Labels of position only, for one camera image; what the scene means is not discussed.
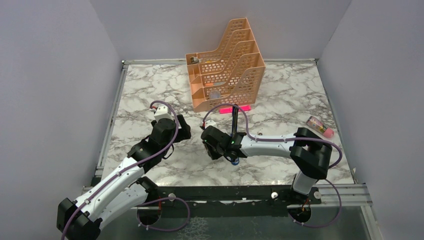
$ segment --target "marble surface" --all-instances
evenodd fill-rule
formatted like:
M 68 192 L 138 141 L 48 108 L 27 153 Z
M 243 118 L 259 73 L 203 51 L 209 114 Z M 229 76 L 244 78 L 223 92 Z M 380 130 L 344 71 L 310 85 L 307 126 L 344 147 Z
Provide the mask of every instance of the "marble surface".
M 154 118 L 148 107 L 153 100 L 166 101 L 177 114 L 183 114 L 192 136 L 174 144 L 172 156 L 146 174 L 158 186 L 289 185 L 299 171 L 291 159 L 282 157 L 241 158 L 237 166 L 225 159 L 211 160 L 200 139 L 199 124 L 205 112 L 193 112 L 187 67 L 143 64 L 128 68 L 103 177 L 118 166 L 131 146 L 150 134 Z M 331 141 L 342 146 L 314 63 L 267 63 L 256 103 L 247 115 L 250 133 L 263 135 L 294 133 L 298 127 L 305 127 L 305 121 L 313 115 L 335 131 Z M 245 125 L 242 116 L 239 114 L 239 131 Z M 209 119 L 216 121 L 221 130 L 230 131 L 231 114 L 215 112 Z M 333 148 L 331 163 L 338 156 Z M 354 183 L 345 156 L 328 171 L 327 179 L 335 184 Z

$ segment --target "pink tube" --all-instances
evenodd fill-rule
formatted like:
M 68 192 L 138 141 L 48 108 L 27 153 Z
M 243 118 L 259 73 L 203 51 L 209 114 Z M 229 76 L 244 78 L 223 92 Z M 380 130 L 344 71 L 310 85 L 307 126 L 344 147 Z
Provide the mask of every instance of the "pink tube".
M 320 122 L 316 117 L 310 116 L 306 121 L 306 125 L 320 132 L 324 137 L 330 139 L 334 136 L 334 131 L 324 123 Z

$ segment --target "gray wall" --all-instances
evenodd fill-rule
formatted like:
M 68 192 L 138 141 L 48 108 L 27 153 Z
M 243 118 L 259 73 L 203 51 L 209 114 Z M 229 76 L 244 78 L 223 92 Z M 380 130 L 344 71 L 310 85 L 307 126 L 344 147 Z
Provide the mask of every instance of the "gray wall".
M 424 235 L 424 1 L 352 0 L 318 62 L 387 240 Z
M 134 60 L 212 51 L 243 17 L 264 58 L 319 58 L 351 0 L 90 1 L 119 56 Z
M 88 0 L 0 3 L 0 239 L 57 240 L 90 182 L 120 59 Z

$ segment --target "robotic arm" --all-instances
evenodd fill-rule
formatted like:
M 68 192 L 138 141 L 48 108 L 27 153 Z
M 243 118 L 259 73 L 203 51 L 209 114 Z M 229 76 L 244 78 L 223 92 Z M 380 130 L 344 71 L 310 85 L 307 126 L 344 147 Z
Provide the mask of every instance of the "robotic arm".
M 151 122 L 151 134 L 134 145 L 112 173 L 74 201 L 65 198 L 59 204 L 57 228 L 63 232 L 67 222 L 71 221 L 65 234 L 69 240 L 96 239 L 101 229 L 113 219 L 146 201 L 150 184 L 145 178 L 139 178 L 160 163 L 167 154 L 169 148 L 160 154 L 157 153 L 166 148 L 172 140 L 176 131 L 175 121 L 178 121 L 179 128 L 174 143 L 191 138 L 191 128 L 184 117 L 177 115 L 174 121 L 170 113 L 171 110 L 166 105 L 159 105 L 154 113 L 155 120 Z M 155 154 L 157 155 L 149 161 L 137 165 L 141 160 Z
M 297 132 L 278 136 L 256 136 L 253 138 L 275 140 L 258 141 L 246 136 L 245 132 L 237 132 L 238 109 L 233 108 L 231 134 L 222 132 L 213 120 L 205 122 L 201 135 L 208 155 L 213 159 L 222 156 L 230 158 L 231 162 L 238 158 L 252 156 L 275 156 L 290 158 L 296 163 L 300 171 L 292 183 L 292 190 L 306 199 L 312 186 L 318 180 L 327 178 L 332 146 L 317 141 L 285 141 L 293 138 L 321 139 L 305 127 L 299 127 Z

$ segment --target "purple cable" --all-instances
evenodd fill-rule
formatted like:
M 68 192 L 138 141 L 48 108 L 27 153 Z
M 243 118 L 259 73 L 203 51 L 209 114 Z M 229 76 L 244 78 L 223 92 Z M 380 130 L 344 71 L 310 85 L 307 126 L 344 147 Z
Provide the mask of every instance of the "purple cable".
M 142 221 L 139 219 L 139 217 L 137 216 L 138 223 L 141 226 L 145 227 L 146 229 L 153 229 L 153 230 L 157 230 L 157 231 L 161 231 L 161 232 L 175 232 L 175 231 L 178 231 L 178 230 L 183 229 L 185 226 L 187 226 L 187 224 L 189 224 L 190 215 L 191 214 L 190 214 L 190 207 L 187 204 L 187 202 L 184 201 L 183 199 L 179 198 L 179 197 L 164 197 L 164 198 L 159 198 L 159 199 L 156 199 L 156 200 L 153 200 L 153 201 L 149 201 L 149 202 L 145 202 L 143 204 L 140 204 L 137 207 L 146 206 L 146 205 L 154 204 L 154 203 L 157 203 L 157 202 L 160 202 L 160 201 L 163 201 L 163 200 L 171 200 L 171 199 L 175 199 L 175 200 L 181 201 L 185 205 L 185 207 L 187 208 L 187 218 L 185 219 L 185 222 L 181 226 L 179 226 L 177 228 L 163 229 L 163 228 L 158 228 L 158 227 L 154 227 L 154 226 L 150 226 L 150 225 L 144 225 L 142 223 Z
M 202 124 L 205 123 L 205 119 L 208 117 L 208 115 L 215 110 L 216 108 L 219 108 L 221 106 L 232 106 L 232 107 L 236 107 L 240 110 L 240 112 L 244 115 L 244 118 L 246 119 L 246 134 L 249 138 L 255 140 L 255 141 L 262 141 L 262 142 L 281 142 L 284 141 L 284 139 L 270 139 L 270 138 L 257 138 L 257 137 L 253 137 L 252 135 L 250 135 L 249 133 L 249 119 L 248 116 L 246 115 L 246 112 L 239 107 L 238 105 L 235 104 L 231 104 L 231 103 L 222 103 L 222 104 L 218 104 L 215 107 L 213 107 L 211 110 L 209 110 L 206 115 L 204 116 L 203 120 L 202 120 Z M 335 163 L 331 164 L 328 168 L 331 169 L 332 167 L 336 166 L 337 164 L 340 163 L 340 161 L 342 160 L 342 149 L 337 146 L 335 143 L 324 140 L 324 139 L 318 139 L 318 138 L 311 138 L 311 137 L 292 137 L 292 138 L 286 138 L 285 141 L 286 142 L 290 142 L 290 141 L 297 141 L 297 140 L 301 140 L 301 141 L 315 141 L 315 142 L 320 142 L 320 143 L 325 143 L 325 144 L 330 144 L 331 146 L 335 147 L 335 149 L 337 149 L 338 151 L 338 159 L 337 161 L 335 161 Z M 342 212 L 342 199 L 340 197 L 339 191 L 337 190 L 336 186 L 334 186 L 334 184 L 332 184 L 329 180 L 324 179 L 325 181 L 327 181 L 334 189 L 335 192 L 337 193 L 338 196 L 338 201 L 339 201 L 339 207 L 338 207 L 338 212 L 337 215 L 333 218 L 333 220 L 331 220 L 329 223 L 324 224 L 324 225 L 318 225 L 318 226 L 312 226 L 312 225 L 307 225 L 307 224 L 303 224 L 304 227 L 308 227 L 308 228 L 323 228 L 323 227 L 327 227 L 328 225 L 333 224 L 340 216 L 340 213 Z M 302 225 L 302 223 L 294 220 L 295 223 Z
M 327 181 L 334 188 L 335 192 L 337 193 L 337 197 L 338 197 L 338 212 L 337 212 L 336 216 L 330 222 L 328 222 L 326 224 L 323 224 L 323 225 L 308 225 L 308 224 L 304 224 L 304 223 L 301 223 L 301 222 L 296 221 L 292 217 L 292 215 L 289 214 L 290 218 L 293 219 L 293 222 L 294 223 L 296 223 L 298 225 L 301 225 L 302 227 L 319 229 L 319 228 L 325 228 L 327 226 L 330 226 L 331 224 L 333 224 L 340 217 L 340 213 L 342 212 L 342 198 L 340 197 L 340 193 L 337 190 L 336 186 L 334 186 L 334 184 L 332 182 L 330 182 L 327 179 L 324 179 L 324 180 Z
M 213 107 L 211 110 L 209 110 L 206 115 L 204 116 L 203 120 L 202 120 L 202 124 L 205 123 L 205 119 L 208 117 L 208 115 L 215 110 L 216 108 L 222 107 L 222 106 L 232 106 L 232 107 L 236 107 L 240 110 L 240 112 L 244 115 L 244 118 L 246 119 L 246 133 L 247 136 L 255 141 L 262 141 L 262 142 L 281 142 L 284 141 L 284 139 L 270 139 L 270 138 L 257 138 L 257 137 L 253 137 L 250 133 L 249 133 L 249 119 L 248 116 L 246 115 L 246 112 L 239 106 L 235 105 L 235 104 L 231 104 L 231 103 L 222 103 L 219 105 L 216 105 L 215 107 Z M 331 141 L 327 141 L 327 140 L 323 140 L 323 139 L 318 139 L 318 138 L 310 138 L 310 137 L 293 137 L 293 138 L 287 138 L 285 139 L 286 142 L 290 142 L 290 141 L 296 141 L 296 140 L 304 140 L 304 141 L 315 141 L 315 142 L 320 142 L 320 143 L 325 143 L 325 144 L 330 144 L 331 146 L 335 147 L 335 149 L 337 149 L 338 151 L 338 159 L 337 161 L 335 161 L 335 163 L 331 164 L 328 168 L 331 169 L 332 167 L 336 166 L 337 164 L 340 163 L 340 161 L 342 160 L 342 149 L 337 146 L 335 143 L 331 142 Z
M 171 107 L 171 105 L 169 105 L 168 103 L 166 103 L 166 102 L 164 102 L 164 101 L 159 101 L 159 100 L 156 100 L 156 101 L 152 101 L 151 103 L 150 103 L 150 108 L 152 108 L 152 106 L 153 106 L 153 104 L 155 104 L 155 103 L 160 103 L 160 104 L 163 104 L 163 105 L 165 105 L 165 106 L 167 106 L 170 110 L 171 110 L 171 112 L 172 112 L 172 114 L 173 114 L 173 117 L 175 118 L 175 125 L 176 125 L 176 127 L 175 127 L 175 133 L 174 133 L 174 135 L 173 135 L 173 137 L 172 137 L 172 139 L 171 139 L 171 141 L 168 143 L 168 145 L 166 145 L 163 149 L 161 149 L 160 151 L 158 151 L 157 153 L 155 153 L 155 154 L 153 154 L 153 155 L 151 155 L 151 156 L 149 156 L 149 157 L 147 157 L 147 158 L 145 158 L 145 159 L 143 159 L 143 160 L 141 160 L 141 161 L 138 161 L 138 162 L 136 162 L 136 163 L 133 163 L 133 164 L 131 164 L 131 165 L 129 165 L 129 166 L 127 166 L 127 167 L 125 167 L 125 168 L 123 168 L 121 171 L 119 171 L 119 173 L 120 173 L 120 175 L 122 175 L 123 173 L 125 173 L 126 171 L 128 171 L 129 169 L 132 169 L 132 168 L 134 168 L 135 166 L 138 166 L 139 164 L 142 164 L 142 163 L 145 163 L 145 162 L 147 162 L 147 161 L 149 161 L 150 159 L 152 159 L 152 158 L 155 158 L 155 157 L 157 157 L 159 154 L 161 154 L 161 153 L 163 153 L 165 150 L 167 150 L 167 149 L 169 149 L 170 147 L 171 147 L 171 145 L 172 145 L 172 143 L 174 143 L 174 141 L 175 141 L 175 139 L 177 138 L 177 134 L 178 134 L 178 127 L 179 127 L 179 123 L 178 123 L 178 118 L 177 118 L 177 114 L 175 113 L 175 111 L 174 111 L 174 109 Z M 113 175 L 111 178 L 109 178 L 102 186 L 100 186 L 98 189 L 97 189 L 97 191 L 95 191 L 91 196 L 89 196 L 88 198 L 87 198 L 87 200 L 88 201 L 91 201 L 95 196 L 97 196 L 97 194 L 99 194 L 107 185 L 109 185 L 113 180 L 115 180 L 116 178 L 118 177 L 118 175 Z M 65 236 L 66 236 L 66 233 L 67 233 L 67 231 L 68 231 L 68 228 L 69 228 L 69 226 L 71 225 L 71 222 L 72 222 L 72 220 L 75 218 L 75 216 L 77 215 L 77 213 L 79 212 L 79 211 L 81 211 L 81 209 L 83 208 L 83 207 L 85 207 L 87 204 L 86 204 L 86 202 L 84 201 L 83 203 L 81 203 L 81 205 L 72 213 L 72 215 L 70 216 L 70 218 L 68 219 L 68 221 L 66 222 L 66 225 L 65 225 L 65 227 L 63 228 L 63 232 L 62 232 L 62 236 L 60 237 L 60 240 L 65 240 Z

